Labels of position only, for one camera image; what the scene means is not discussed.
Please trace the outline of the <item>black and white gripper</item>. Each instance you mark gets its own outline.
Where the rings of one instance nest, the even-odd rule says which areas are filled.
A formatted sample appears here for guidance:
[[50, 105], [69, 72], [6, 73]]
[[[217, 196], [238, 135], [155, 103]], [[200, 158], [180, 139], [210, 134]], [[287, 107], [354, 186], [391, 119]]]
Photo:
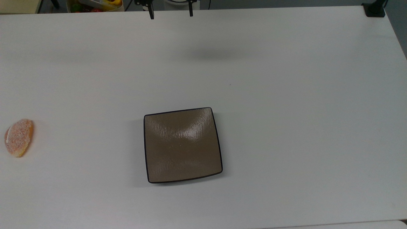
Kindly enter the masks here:
[[[156, 0], [134, 0], [136, 5], [146, 6], [151, 19], [155, 18], [154, 7]], [[197, 3], [198, 0], [158, 0], [159, 5], [163, 6], [189, 6], [190, 17], [193, 16], [192, 5]]]

